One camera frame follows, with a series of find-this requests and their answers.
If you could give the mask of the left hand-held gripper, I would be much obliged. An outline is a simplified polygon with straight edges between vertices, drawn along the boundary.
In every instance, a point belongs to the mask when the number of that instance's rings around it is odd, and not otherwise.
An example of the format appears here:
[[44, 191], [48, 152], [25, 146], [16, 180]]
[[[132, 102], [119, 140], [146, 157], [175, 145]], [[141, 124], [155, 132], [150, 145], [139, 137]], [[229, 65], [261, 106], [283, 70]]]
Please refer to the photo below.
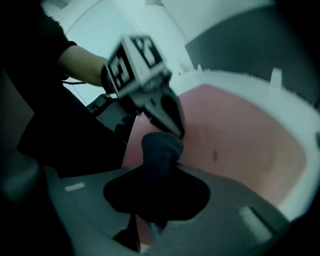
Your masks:
[[151, 36], [122, 36], [106, 63], [106, 70], [124, 109], [141, 111], [144, 108], [154, 126], [178, 138], [184, 137], [182, 104], [168, 87], [172, 72]]

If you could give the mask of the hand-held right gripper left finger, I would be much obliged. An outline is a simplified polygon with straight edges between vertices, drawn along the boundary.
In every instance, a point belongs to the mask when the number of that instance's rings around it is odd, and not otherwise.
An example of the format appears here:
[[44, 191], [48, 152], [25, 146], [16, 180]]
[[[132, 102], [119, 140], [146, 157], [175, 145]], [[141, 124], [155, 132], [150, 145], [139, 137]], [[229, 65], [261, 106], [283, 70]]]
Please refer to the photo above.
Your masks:
[[44, 168], [55, 210], [69, 235], [75, 256], [137, 256], [113, 237], [127, 228], [130, 215], [113, 209], [104, 197], [105, 184], [130, 168], [91, 175], [59, 178], [57, 171]]

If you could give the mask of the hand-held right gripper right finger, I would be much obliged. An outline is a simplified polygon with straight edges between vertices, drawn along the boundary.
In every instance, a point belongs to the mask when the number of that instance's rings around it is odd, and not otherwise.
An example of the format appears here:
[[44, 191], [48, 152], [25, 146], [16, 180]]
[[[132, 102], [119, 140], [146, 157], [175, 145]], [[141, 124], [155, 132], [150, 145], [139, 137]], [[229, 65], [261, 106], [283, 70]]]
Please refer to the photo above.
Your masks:
[[178, 168], [204, 181], [210, 190], [206, 207], [187, 221], [169, 221], [155, 234], [139, 220], [144, 256], [247, 256], [289, 225], [272, 204], [245, 185], [185, 165]]

